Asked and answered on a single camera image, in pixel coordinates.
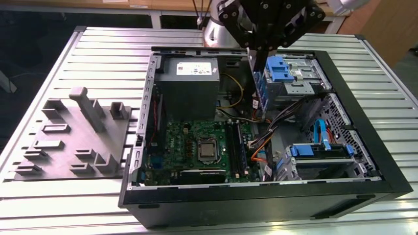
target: gray power supply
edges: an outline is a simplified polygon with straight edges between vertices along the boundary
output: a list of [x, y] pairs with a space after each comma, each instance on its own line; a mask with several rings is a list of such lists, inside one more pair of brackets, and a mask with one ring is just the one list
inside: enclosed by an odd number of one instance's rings
[[214, 120], [220, 91], [217, 58], [166, 58], [156, 76], [169, 121]]

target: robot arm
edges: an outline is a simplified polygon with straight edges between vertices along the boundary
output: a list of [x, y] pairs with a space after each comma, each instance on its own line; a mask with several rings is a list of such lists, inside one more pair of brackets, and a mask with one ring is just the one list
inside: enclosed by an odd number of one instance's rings
[[[369, 0], [329, 0], [333, 10], [343, 14]], [[289, 47], [324, 20], [327, 14], [314, 0], [222, 0], [213, 2], [217, 18], [242, 48], [249, 49], [253, 71], [264, 71], [268, 57], [280, 46]], [[253, 29], [240, 22], [245, 11]]]

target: wire bundle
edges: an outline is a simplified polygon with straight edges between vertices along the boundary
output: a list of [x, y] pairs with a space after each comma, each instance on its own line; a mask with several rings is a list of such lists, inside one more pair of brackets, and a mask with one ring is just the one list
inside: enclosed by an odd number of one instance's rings
[[313, 99], [321, 98], [327, 95], [328, 93], [320, 93], [317, 95], [312, 95], [312, 96], [305, 96], [302, 99], [300, 99], [297, 102], [294, 102], [290, 106], [288, 106], [278, 114], [278, 116], [274, 118], [274, 120], [272, 121], [268, 131], [266, 133], [262, 135], [262, 137], [257, 138], [254, 140], [254, 142], [252, 142], [250, 147], [256, 146], [260, 142], [264, 141], [264, 143], [261, 144], [260, 148], [256, 150], [253, 156], [252, 156], [252, 160], [256, 159], [257, 160], [257, 154], [258, 152], [262, 150], [262, 148], [265, 147], [265, 145], [268, 144], [268, 142], [270, 141], [272, 137], [273, 137], [273, 133], [278, 128], [278, 124], [285, 121], [288, 118], [290, 118], [293, 115], [296, 115], [297, 110], [301, 108], [302, 104], [306, 101], [310, 101]]

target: metal slatted table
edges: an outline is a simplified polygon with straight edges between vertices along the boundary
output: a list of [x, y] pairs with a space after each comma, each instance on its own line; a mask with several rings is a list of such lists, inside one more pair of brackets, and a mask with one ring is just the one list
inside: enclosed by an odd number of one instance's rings
[[[71, 103], [69, 92], [86, 86], [102, 105], [124, 101], [134, 108], [126, 145], [136, 142], [137, 119], [152, 46], [202, 47], [197, 30], [79, 28], [35, 97], [0, 156], [0, 231], [9, 234], [113, 234], [148, 232], [128, 210], [118, 208], [121, 179], [17, 182], [15, 162], [31, 146], [46, 118], [41, 107], [49, 98]], [[417, 100], [381, 60], [368, 41], [353, 35], [308, 34], [294, 49], [327, 50], [387, 147], [418, 190]], [[125, 149], [126, 159], [130, 148]], [[376, 203], [340, 219], [233, 224], [176, 228], [181, 233], [413, 234], [418, 231], [418, 193]]]

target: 3d-printed holder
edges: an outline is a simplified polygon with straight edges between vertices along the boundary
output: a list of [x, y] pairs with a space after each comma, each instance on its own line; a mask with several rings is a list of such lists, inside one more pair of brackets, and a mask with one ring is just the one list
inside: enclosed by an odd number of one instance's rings
[[73, 89], [75, 107], [49, 99], [42, 110], [49, 120], [25, 153], [15, 180], [120, 176], [132, 107], [122, 102], [102, 107], [87, 92], [85, 87]]

